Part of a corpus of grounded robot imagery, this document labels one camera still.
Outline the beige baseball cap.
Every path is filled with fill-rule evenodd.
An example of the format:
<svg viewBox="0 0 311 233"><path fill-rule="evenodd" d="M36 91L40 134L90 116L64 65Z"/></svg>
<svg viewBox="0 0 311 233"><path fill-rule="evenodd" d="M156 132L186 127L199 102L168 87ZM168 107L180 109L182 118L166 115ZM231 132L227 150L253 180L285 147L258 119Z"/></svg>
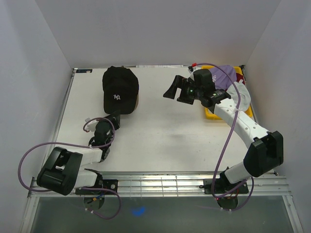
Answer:
<svg viewBox="0 0 311 233"><path fill-rule="evenodd" d="M137 97L136 97L136 103L135 103L134 110L136 110L136 109L137 109L137 107L138 107L138 103L139 103L139 94L137 94Z"/></svg>

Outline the black baseball cap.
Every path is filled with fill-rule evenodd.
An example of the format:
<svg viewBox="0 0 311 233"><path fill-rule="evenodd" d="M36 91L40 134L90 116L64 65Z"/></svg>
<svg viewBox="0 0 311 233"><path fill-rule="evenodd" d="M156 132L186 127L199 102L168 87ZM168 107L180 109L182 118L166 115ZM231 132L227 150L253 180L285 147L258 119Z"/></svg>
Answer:
<svg viewBox="0 0 311 233"><path fill-rule="evenodd" d="M111 66L104 72L102 84L105 113L120 110L122 115L128 115L134 112L139 83L132 70Z"/></svg>

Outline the white baseball cap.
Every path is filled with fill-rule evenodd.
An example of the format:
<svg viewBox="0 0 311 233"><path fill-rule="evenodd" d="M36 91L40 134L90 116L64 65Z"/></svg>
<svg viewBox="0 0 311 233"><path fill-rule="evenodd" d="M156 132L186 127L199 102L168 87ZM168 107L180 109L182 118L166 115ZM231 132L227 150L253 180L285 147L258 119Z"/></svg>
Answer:
<svg viewBox="0 0 311 233"><path fill-rule="evenodd" d="M237 90L240 94L240 105L239 105L239 109L241 111L246 111L249 108L250 102L251 102L251 97L249 94L249 91L247 90L246 86L243 83L238 83L238 82L234 82L235 86L237 87ZM235 89L235 87L233 85L231 85L228 90L227 93L231 96L231 98L234 100L235 105L237 105L238 100L239 100L239 96L238 93Z"/></svg>

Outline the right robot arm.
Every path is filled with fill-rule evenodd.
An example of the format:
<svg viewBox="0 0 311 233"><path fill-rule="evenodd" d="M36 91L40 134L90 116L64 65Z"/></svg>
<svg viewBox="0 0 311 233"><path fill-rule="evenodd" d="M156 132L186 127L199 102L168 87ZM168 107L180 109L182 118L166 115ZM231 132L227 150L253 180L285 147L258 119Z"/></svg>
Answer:
<svg viewBox="0 0 311 233"><path fill-rule="evenodd" d="M283 136L280 132L270 132L258 125L245 112L237 109L237 104L223 89L216 89L212 74L208 69L196 70L193 77L175 76L164 97L174 99L180 89L178 102L193 104L199 100L212 113L219 116L245 143L248 151L242 162L223 171L214 179L211 190L232 192L243 181L260 177L284 162Z"/></svg>

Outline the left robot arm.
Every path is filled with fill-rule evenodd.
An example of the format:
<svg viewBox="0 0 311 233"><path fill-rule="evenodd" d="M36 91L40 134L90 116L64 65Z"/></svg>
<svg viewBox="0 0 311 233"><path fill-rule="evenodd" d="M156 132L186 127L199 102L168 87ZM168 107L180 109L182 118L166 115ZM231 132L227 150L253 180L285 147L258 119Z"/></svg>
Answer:
<svg viewBox="0 0 311 233"><path fill-rule="evenodd" d="M101 174L85 166L101 163L107 158L115 131L120 126L119 110L106 117L86 120L83 130L94 133L88 145L75 150L54 147L37 176L36 184L64 196L82 187L92 194L100 193L103 189Z"/></svg>

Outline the yellow plastic tray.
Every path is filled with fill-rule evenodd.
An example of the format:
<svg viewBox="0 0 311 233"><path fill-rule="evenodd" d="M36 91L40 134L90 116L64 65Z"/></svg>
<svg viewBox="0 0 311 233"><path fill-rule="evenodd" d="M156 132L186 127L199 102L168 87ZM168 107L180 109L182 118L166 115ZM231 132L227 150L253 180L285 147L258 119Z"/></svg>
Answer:
<svg viewBox="0 0 311 233"><path fill-rule="evenodd" d="M210 69L210 68L213 68L213 66L203 65L201 68L202 69ZM244 66L234 67L236 73L239 73L239 74L244 76L243 68L244 68ZM252 110L251 105L249 105L249 107L245 111L245 113L249 117L251 117L251 118L253 117L254 114L253 114L253 110ZM205 108L205 114L206 114L206 118L209 120L222 120L219 116L213 114L208 108Z"/></svg>

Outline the purple baseball cap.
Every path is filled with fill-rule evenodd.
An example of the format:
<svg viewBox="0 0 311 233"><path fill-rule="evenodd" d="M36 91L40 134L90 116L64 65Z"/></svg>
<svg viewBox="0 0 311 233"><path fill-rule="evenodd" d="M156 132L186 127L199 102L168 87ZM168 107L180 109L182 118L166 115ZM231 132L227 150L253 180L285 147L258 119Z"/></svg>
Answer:
<svg viewBox="0 0 311 233"><path fill-rule="evenodd" d="M234 67L229 65L220 66L220 68L225 71L228 76L216 67L210 68L209 71L212 74L215 88L227 90L232 85L232 82L237 81L236 71Z"/></svg>

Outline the dark label sticker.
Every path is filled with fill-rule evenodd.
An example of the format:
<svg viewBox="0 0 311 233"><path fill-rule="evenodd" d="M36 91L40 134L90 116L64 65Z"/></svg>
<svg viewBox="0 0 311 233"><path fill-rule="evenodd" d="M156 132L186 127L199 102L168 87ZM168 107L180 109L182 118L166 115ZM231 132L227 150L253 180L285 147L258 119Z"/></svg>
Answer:
<svg viewBox="0 0 311 233"><path fill-rule="evenodd" d="M92 69L77 69L75 73L92 73Z"/></svg>

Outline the dark red baseball cap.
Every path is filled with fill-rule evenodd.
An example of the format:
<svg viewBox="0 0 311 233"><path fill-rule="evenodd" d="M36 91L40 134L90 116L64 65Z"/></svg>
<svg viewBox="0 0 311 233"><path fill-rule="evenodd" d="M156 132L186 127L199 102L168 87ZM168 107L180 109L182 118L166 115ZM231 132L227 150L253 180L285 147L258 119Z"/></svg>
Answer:
<svg viewBox="0 0 311 233"><path fill-rule="evenodd" d="M242 83L243 85L245 85L244 76L241 75L241 74L239 74L239 73L237 73L237 74L236 74L236 82Z"/></svg>

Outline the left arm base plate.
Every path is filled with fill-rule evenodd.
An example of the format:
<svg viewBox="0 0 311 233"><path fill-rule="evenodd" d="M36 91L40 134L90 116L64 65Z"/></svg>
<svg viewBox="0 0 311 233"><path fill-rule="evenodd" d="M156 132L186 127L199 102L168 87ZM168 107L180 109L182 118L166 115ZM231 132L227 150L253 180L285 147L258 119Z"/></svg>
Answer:
<svg viewBox="0 0 311 233"><path fill-rule="evenodd" d="M98 180L95 182L95 185L92 186L91 188L100 188L100 189L109 189L113 190L115 192L118 191L118 180L115 179L108 179L108 180ZM84 190L84 189L77 189L74 192L76 195L111 195L111 192L107 191L96 191L96 190Z"/></svg>

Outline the aluminium frame rail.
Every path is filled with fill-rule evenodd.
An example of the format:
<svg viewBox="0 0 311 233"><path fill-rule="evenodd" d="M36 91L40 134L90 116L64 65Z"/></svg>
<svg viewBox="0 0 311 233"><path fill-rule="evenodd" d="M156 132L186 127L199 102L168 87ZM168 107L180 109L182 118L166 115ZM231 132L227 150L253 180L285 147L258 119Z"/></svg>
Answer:
<svg viewBox="0 0 311 233"><path fill-rule="evenodd" d="M118 180L118 194L123 197L203 197L199 186L212 173L104 173L105 179ZM252 196L290 196L286 177L266 173L254 178Z"/></svg>

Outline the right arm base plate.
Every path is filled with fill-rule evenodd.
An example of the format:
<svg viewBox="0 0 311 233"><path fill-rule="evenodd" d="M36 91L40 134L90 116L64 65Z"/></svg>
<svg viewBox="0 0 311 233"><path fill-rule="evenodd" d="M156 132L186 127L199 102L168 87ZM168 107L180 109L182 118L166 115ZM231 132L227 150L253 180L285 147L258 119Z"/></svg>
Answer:
<svg viewBox="0 0 311 233"><path fill-rule="evenodd" d="M215 185L214 185L214 193L216 195L224 194L225 192L228 192L231 189L235 188L240 183L241 182L238 182L238 183L235 183L235 184L229 184L229 185L222 185L216 179ZM199 188L203 189L205 194L211 194L211 185L212 185L212 179L203 179L203 185L200 185ZM247 184L241 185L233 193L236 194L237 191L239 192L239 194L248 194L249 193L249 189L248 189Z"/></svg>

